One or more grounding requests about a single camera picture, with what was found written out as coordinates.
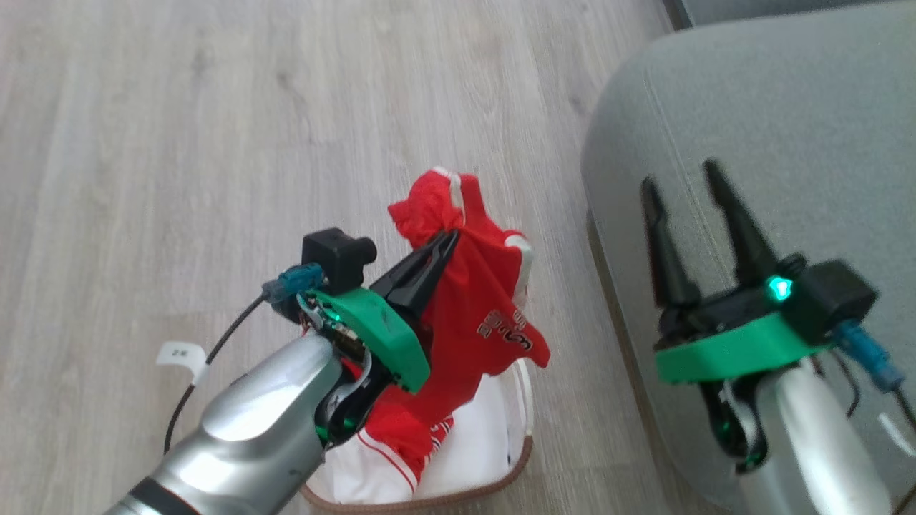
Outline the grey fabric sofa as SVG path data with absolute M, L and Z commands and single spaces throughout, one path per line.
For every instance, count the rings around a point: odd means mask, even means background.
M 677 31 L 628 59 L 593 111 L 581 172 L 620 345 L 668 470 L 745 515 L 696 388 L 658 379 L 639 185 L 652 176 L 688 273 L 733 285 L 701 164 L 716 157 L 776 254 L 843 258 L 879 291 L 864 328 L 916 403 L 916 0 Z

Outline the red white sports jersey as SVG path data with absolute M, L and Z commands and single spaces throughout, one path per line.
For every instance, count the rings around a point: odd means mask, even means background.
M 415 395 L 387 388 L 369 418 L 391 402 L 432 426 L 471 401 L 484 376 L 520 360 L 547 366 L 549 346 L 524 313 L 533 249 L 522 232 L 489 217 L 477 176 L 433 167 L 389 214 L 415 249 L 446 230 L 460 239 L 422 316 L 432 329 L 429 380 Z

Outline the white basket with brown rim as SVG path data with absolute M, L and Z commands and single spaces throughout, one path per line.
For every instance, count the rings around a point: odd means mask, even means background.
M 432 426 L 386 402 L 366 428 L 326 454 L 301 494 L 325 511 L 382 515 L 497 492 L 529 461 L 533 411 L 523 360 L 484 376 L 471 401 Z

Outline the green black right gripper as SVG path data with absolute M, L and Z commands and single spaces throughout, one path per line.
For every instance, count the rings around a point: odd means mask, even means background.
M 791 296 L 791 281 L 766 281 L 778 258 L 733 188 L 717 159 L 703 170 L 714 203 L 722 212 L 742 287 L 702 298 L 687 275 L 668 214 L 654 179 L 642 180 L 639 193 L 652 290 L 661 308 L 660 341 L 654 345 L 656 371 L 668 384 L 695 385 L 701 392 L 714 439 L 740 472 L 758 467 L 768 453 L 753 391 L 773 371 L 798 364 L 829 349 L 809 343 L 781 314 Z

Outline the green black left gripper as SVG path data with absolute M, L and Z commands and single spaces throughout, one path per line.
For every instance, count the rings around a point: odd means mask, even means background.
M 317 434 L 326 448 L 356 436 L 387 388 L 415 395 L 429 379 L 431 366 L 410 325 L 421 322 L 459 239 L 457 230 L 439 232 L 377 278 L 370 290 L 298 294 L 312 332 L 331 344 L 331 364 L 341 366 L 341 377 L 316 414 Z M 403 300 L 403 318 L 383 298 Z

